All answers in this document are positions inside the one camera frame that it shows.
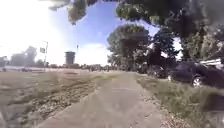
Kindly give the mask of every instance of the water tower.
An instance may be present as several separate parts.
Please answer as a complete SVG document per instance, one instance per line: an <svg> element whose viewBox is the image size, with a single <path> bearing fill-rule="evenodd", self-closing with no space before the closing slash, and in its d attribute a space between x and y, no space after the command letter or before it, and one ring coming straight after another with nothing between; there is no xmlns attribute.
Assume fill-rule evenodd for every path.
<svg viewBox="0 0 224 128"><path fill-rule="evenodd" d="M75 52L72 51L65 52L65 64L67 65L74 64L74 60L75 60Z"/></svg>

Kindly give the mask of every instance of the sign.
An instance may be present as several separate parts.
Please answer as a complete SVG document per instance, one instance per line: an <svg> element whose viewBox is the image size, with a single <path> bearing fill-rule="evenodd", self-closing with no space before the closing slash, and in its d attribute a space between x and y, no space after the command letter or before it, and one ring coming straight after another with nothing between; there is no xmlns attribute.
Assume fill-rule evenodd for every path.
<svg viewBox="0 0 224 128"><path fill-rule="evenodd" d="M45 48L40 48L41 53L45 53Z"/></svg>

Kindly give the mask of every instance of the dry grass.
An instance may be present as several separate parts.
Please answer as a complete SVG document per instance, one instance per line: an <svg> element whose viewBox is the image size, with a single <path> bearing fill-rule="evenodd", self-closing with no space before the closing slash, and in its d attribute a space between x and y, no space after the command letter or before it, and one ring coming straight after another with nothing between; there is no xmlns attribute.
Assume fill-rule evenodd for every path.
<svg viewBox="0 0 224 128"><path fill-rule="evenodd" d="M30 128L92 93L114 74L0 73L8 127Z"/></svg>
<svg viewBox="0 0 224 128"><path fill-rule="evenodd" d="M171 128L212 128L210 113L203 111L207 97L212 93L222 93L213 88L194 89L189 85L168 83L148 77L138 76L138 83L147 89L154 99L158 99L163 108L177 117L169 118L166 125Z"/></svg>

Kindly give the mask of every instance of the street lamp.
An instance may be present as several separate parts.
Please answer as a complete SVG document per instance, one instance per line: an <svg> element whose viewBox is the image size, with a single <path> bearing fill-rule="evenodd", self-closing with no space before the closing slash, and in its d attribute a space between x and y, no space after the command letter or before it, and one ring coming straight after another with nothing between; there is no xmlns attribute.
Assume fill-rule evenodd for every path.
<svg viewBox="0 0 224 128"><path fill-rule="evenodd" d="M48 42L42 40L43 42L46 43L46 48L45 48L45 57L44 57L44 70L46 70L46 59L47 59L47 48L48 48Z"/></svg>

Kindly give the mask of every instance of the paved path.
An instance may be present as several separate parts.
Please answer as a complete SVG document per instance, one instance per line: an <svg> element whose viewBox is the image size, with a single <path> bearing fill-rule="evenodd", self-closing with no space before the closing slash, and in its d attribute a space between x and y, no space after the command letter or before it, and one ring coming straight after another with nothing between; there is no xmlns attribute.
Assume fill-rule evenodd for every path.
<svg viewBox="0 0 224 128"><path fill-rule="evenodd" d="M165 117L148 98L131 74L124 75L38 128L163 128Z"/></svg>

